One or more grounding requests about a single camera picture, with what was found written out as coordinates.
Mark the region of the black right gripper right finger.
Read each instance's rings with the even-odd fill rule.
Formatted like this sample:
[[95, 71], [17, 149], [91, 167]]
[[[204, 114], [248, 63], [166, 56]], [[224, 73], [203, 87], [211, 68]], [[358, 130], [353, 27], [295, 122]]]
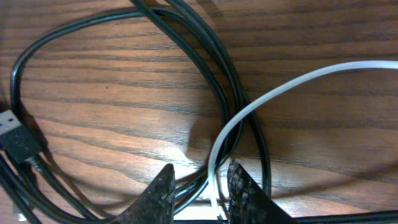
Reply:
[[295, 220], [274, 203], [237, 160], [229, 163], [230, 224], [294, 224]]

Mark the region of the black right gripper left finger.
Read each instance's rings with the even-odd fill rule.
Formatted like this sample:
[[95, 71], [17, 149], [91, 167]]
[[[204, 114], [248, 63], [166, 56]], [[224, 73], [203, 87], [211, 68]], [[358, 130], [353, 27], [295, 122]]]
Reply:
[[167, 164], [125, 211], [113, 218], [118, 224], [171, 224], [174, 216], [175, 171]]

